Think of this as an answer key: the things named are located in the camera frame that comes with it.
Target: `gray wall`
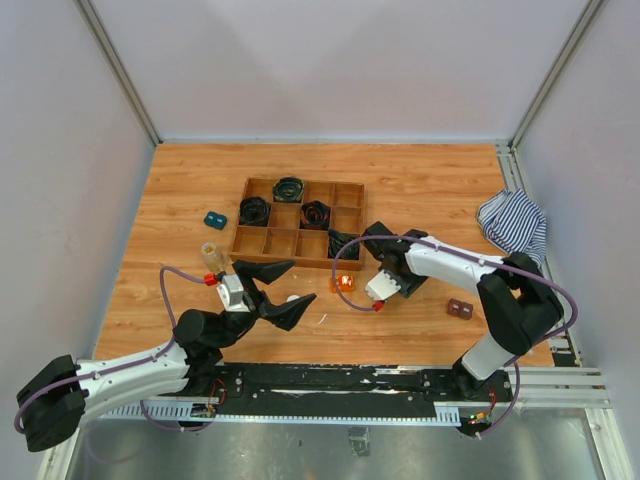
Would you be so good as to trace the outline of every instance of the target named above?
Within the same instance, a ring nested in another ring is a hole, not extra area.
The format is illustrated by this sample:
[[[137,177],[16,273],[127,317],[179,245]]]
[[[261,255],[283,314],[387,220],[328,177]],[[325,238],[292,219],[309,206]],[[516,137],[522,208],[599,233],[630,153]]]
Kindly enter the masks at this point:
[[[4,2],[0,49],[0,476],[29,479],[15,394],[90,354],[152,149],[72,1]]]
[[[602,369],[640,473],[640,2],[612,0],[520,149],[549,217],[549,254],[580,305],[585,360]]]
[[[585,0],[95,0],[165,140],[508,138]]]

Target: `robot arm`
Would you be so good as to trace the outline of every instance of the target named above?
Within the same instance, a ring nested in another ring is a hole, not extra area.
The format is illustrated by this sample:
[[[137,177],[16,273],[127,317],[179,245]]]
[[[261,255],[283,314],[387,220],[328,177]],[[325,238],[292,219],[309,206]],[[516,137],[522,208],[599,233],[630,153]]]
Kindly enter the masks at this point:
[[[366,235],[393,234],[377,222]],[[402,240],[365,241],[367,250],[381,262],[366,292],[374,301],[386,301],[396,293],[407,298],[428,277],[434,277],[480,297],[489,333],[454,364],[463,391],[473,391],[513,357],[527,353],[564,315],[556,295],[545,285],[460,258],[449,250],[483,256],[438,242],[425,232],[410,230],[405,236],[448,248],[436,250]],[[524,253],[483,258],[541,275]],[[513,291],[518,289],[520,295],[515,297]]]
[[[291,330],[315,294],[273,305],[254,280],[270,284],[294,261],[256,264],[237,261],[235,274],[222,272],[217,284],[224,304],[220,314],[190,309],[173,329],[173,338],[150,350],[112,360],[51,361],[17,395],[29,451],[53,447],[100,415],[154,395],[210,388],[221,348],[242,338],[259,318]],[[34,395],[45,389],[45,393]]]

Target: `blue and white striped towel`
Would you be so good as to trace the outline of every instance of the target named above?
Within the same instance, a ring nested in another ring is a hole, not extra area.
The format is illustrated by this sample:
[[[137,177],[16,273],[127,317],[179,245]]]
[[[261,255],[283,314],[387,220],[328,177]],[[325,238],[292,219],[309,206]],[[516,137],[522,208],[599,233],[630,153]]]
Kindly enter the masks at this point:
[[[547,219],[522,191],[500,191],[478,209],[476,215],[482,233],[499,249],[523,252],[538,267],[546,256]]]

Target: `purple cable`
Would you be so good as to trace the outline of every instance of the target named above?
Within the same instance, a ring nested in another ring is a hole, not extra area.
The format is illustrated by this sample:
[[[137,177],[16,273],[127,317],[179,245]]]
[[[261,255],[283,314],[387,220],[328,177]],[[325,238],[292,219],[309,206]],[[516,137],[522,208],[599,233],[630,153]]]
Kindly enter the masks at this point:
[[[177,268],[174,267],[169,267],[169,266],[164,266],[160,269],[160,290],[162,291],[162,298],[164,300],[164,305],[165,307],[167,307],[167,313],[169,314],[169,320],[171,320],[171,327],[174,328],[176,326],[176,317],[173,315],[173,310],[171,309],[171,303],[169,302],[169,297],[167,295],[167,288],[165,286],[165,282],[164,282],[164,272],[169,271],[171,273],[175,273],[176,275],[185,278],[187,280],[190,280],[194,283],[204,283],[204,279],[202,278],[198,278],[198,277],[192,277],[191,275],[188,275],[180,270],[178,270]],[[108,375],[110,373],[114,373],[114,372],[119,372],[121,370],[125,370],[127,368],[132,368],[132,367],[137,367],[139,365],[143,365],[147,362],[151,362],[153,360],[155,360],[157,357],[160,357],[162,355],[164,355],[165,353],[167,353],[169,351],[169,349],[173,346],[173,344],[175,343],[175,339],[173,338],[173,336],[171,336],[171,339],[169,340],[169,342],[167,343],[167,345],[165,345],[165,347],[160,350],[157,354],[155,354],[155,356],[153,357],[147,357],[147,358],[142,358],[140,360],[134,360],[132,362],[129,363],[125,363],[122,365],[118,365],[116,367],[109,367],[109,368],[105,368],[102,370],[96,370],[94,372],[90,372],[90,373],[85,373],[83,375],[77,375],[77,376],[73,376],[73,377],[69,377],[69,378],[65,378],[63,380],[58,380],[57,382],[53,382],[50,385],[47,385],[46,387],[42,387],[40,390],[38,390],[37,392],[35,392],[33,395],[31,395],[29,398],[27,398],[27,400],[20,406],[20,408],[18,409],[18,413],[16,413],[16,417],[13,420],[13,428],[16,429],[16,432],[21,433],[24,435],[25,431],[24,428],[22,427],[22,425],[20,424],[20,420],[22,419],[22,416],[24,415],[24,412],[27,410],[27,408],[29,408],[31,406],[31,404],[33,402],[35,402],[38,398],[40,398],[42,395],[46,395],[47,393],[49,393],[50,391],[59,388],[59,387],[63,387],[65,385],[69,385],[70,383],[74,383],[74,382],[81,382],[83,380],[87,380],[89,378],[94,378],[97,375]]]
[[[353,303],[349,299],[347,299],[347,297],[345,297],[344,294],[340,291],[340,288],[339,288],[339,285],[338,285],[338,279],[336,278],[336,269],[337,269],[337,266],[338,266],[338,259],[342,256],[342,254],[344,253],[344,251],[347,248],[349,248],[351,245],[353,245],[355,243],[365,242],[367,240],[405,240],[407,242],[417,243],[419,245],[424,245],[425,247],[433,248],[434,250],[442,250],[445,253],[449,253],[449,254],[454,255],[456,257],[463,258],[463,259],[468,260],[470,262],[475,262],[475,263],[477,263],[479,265],[487,265],[487,266],[492,267],[492,268],[497,268],[499,270],[504,270],[506,272],[509,272],[509,273],[512,273],[512,274],[515,274],[515,275],[520,275],[522,277],[526,277],[526,278],[529,278],[531,280],[535,280],[536,282],[541,283],[542,285],[546,285],[547,287],[556,290],[569,303],[569,306],[571,307],[571,315],[569,317],[569,320],[564,325],[561,325],[560,327],[556,328],[555,330],[552,330],[552,331],[548,332],[546,335],[544,335],[540,339],[540,342],[538,342],[538,343],[544,342],[545,340],[548,340],[551,337],[555,337],[556,335],[559,335],[561,333],[566,332],[567,330],[569,330],[569,328],[571,328],[576,323],[576,320],[578,320],[578,304],[576,303],[575,299],[571,296],[571,294],[569,292],[567,292],[564,288],[562,288],[560,285],[552,282],[551,280],[548,280],[548,279],[544,278],[541,275],[536,275],[535,273],[527,272],[526,270],[521,270],[520,268],[512,267],[510,265],[504,265],[502,263],[497,263],[497,262],[493,262],[491,260],[486,260],[482,256],[477,256],[477,255],[472,255],[472,254],[465,253],[465,252],[460,252],[459,250],[456,250],[455,248],[448,247],[446,245],[435,244],[435,243],[430,242],[428,240],[424,240],[424,239],[421,239],[421,238],[408,237],[408,236],[405,236],[405,235],[365,235],[363,237],[358,237],[358,238],[354,238],[353,240],[350,240],[349,242],[345,243],[340,250],[338,250],[338,253],[335,256],[335,258],[333,260],[333,265],[331,267],[331,274],[333,276],[333,284],[335,285],[336,292],[338,293],[340,298],[347,305],[355,308],[356,310],[360,310],[362,312],[372,312],[372,311],[375,311],[375,308],[373,308],[373,307],[362,307],[360,305],[356,305],[355,303]],[[481,438],[484,437],[485,435],[487,435],[488,433],[491,433],[491,432],[495,431],[496,428],[498,426],[500,426],[502,424],[502,422],[505,421],[507,416],[513,411],[513,409],[514,409],[514,407],[516,405],[516,401],[518,400],[518,395],[520,394],[520,368],[518,367],[518,364],[516,363],[517,359],[518,359],[517,356],[513,357],[511,360],[509,360],[505,364],[505,366],[513,364],[513,367],[515,369],[516,386],[515,386],[515,392],[513,393],[513,400],[511,400],[511,403],[507,407],[507,410],[502,414],[502,416],[498,420],[496,420],[491,427],[487,428],[481,435],[479,435]]]

